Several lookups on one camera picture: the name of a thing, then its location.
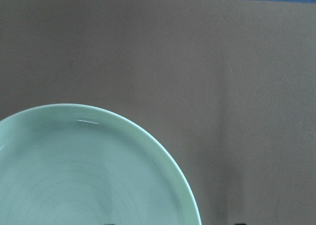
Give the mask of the light green ceramic plate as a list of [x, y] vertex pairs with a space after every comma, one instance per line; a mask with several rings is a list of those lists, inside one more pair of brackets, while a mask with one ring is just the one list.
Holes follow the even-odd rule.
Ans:
[[53, 104], [0, 122], [3, 225], [198, 225], [168, 151], [113, 112]]

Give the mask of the brown paper table cover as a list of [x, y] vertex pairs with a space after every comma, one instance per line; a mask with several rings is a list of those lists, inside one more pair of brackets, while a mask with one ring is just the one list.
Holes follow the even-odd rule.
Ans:
[[205, 225], [316, 222], [316, 6], [0, 0], [0, 116], [116, 112], [184, 172]]

